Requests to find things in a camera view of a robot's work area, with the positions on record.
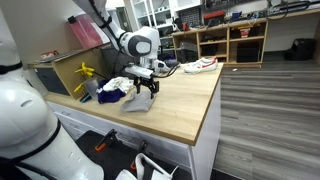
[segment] purple cloth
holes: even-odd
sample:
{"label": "purple cloth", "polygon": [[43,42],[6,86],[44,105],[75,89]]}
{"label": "purple cloth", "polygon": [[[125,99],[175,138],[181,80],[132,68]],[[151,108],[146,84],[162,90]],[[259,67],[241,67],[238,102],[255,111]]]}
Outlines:
{"label": "purple cloth", "polygon": [[[111,79],[102,80],[99,83],[99,88],[103,88],[105,84],[107,84]],[[103,103],[115,103],[120,100],[120,98],[126,96],[126,93],[122,92],[120,89],[116,89],[114,91],[102,91],[101,93],[98,93],[98,102],[100,104]]]}

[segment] clothing item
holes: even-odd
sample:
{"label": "clothing item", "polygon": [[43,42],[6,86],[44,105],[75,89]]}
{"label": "clothing item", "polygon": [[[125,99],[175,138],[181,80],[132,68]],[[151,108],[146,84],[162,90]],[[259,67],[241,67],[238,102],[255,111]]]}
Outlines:
{"label": "clothing item", "polygon": [[99,83],[99,88],[97,89],[98,93],[98,102],[100,104],[103,103],[115,103],[120,100],[120,98],[124,97],[126,93],[124,93],[120,89],[115,89],[114,91],[104,91],[102,87],[107,84],[109,80],[102,80]]}
{"label": "clothing item", "polygon": [[106,85],[104,85],[103,90],[106,92],[109,92],[119,88],[124,93],[128,93],[128,91],[132,87],[133,87],[133,80],[130,80],[127,77],[117,77],[117,78],[111,79]]}
{"label": "clothing item", "polygon": [[151,99],[150,91],[141,91],[139,94],[133,92],[129,100],[124,102],[121,106],[121,110],[124,112],[144,111],[147,112],[151,108],[156,94]]}
{"label": "clothing item", "polygon": [[217,69],[218,59],[216,57],[212,58],[201,58],[196,62],[191,62],[184,68],[186,73],[200,73],[204,71],[214,71]]}

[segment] white sneaker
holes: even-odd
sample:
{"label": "white sneaker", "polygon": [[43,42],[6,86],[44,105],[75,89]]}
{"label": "white sneaker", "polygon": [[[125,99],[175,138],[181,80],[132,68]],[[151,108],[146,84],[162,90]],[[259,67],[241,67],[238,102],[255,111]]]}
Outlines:
{"label": "white sneaker", "polygon": [[214,71],[217,69],[218,59],[216,57],[212,58],[201,58],[196,62],[189,63],[188,66],[184,68],[186,73],[199,73],[205,71]]}

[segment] wooden table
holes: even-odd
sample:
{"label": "wooden table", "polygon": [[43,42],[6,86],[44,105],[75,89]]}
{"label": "wooden table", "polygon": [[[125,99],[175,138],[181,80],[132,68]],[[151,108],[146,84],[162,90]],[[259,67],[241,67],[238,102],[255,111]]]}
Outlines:
{"label": "wooden table", "polygon": [[[169,78],[159,79],[160,92],[157,93],[155,102],[148,112],[121,112],[120,106],[129,98],[129,95],[117,103],[102,105],[95,101],[80,103],[70,97],[56,94],[49,94],[45,99],[51,104],[62,105],[65,108],[77,110],[79,113],[101,118],[106,123],[115,123],[119,125],[120,129],[134,129],[139,133],[147,134],[146,138],[156,138],[168,142],[162,146],[168,146],[169,150],[173,150],[162,154],[162,157],[168,156],[174,159],[175,157],[170,156],[172,153],[177,153],[176,156],[186,155],[188,157],[186,164],[179,163],[179,158],[171,163],[189,170],[193,179],[206,180],[210,179],[220,135],[220,74],[222,67],[223,64],[219,63],[215,71],[195,75],[185,74],[182,67]],[[68,114],[67,110],[61,111],[64,113],[58,113],[59,115]],[[176,146],[171,146],[171,144],[178,145],[178,148],[180,146],[186,147],[187,150],[175,152]]]}

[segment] wooden floor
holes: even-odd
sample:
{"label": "wooden floor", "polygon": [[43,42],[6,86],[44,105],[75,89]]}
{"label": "wooden floor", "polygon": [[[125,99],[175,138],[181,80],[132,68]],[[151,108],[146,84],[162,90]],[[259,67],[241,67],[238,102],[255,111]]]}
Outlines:
{"label": "wooden floor", "polygon": [[242,179],[320,179],[320,67],[267,56],[224,69],[214,169]]}

